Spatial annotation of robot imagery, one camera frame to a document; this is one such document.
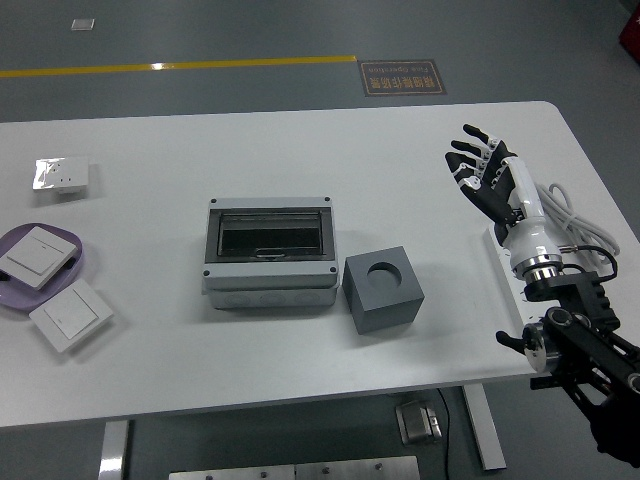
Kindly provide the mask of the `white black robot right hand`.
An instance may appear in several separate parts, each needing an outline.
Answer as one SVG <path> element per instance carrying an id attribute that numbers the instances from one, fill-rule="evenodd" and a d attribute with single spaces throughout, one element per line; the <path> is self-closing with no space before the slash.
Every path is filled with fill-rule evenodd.
<path id="1" fill-rule="evenodd" d="M 542 202 L 525 162 L 502 139 L 470 124 L 463 131 L 478 142 L 452 141 L 446 163 L 461 193 L 494 222 L 513 273 L 519 279 L 535 270 L 557 274 L 561 253 L 546 231 Z"/>

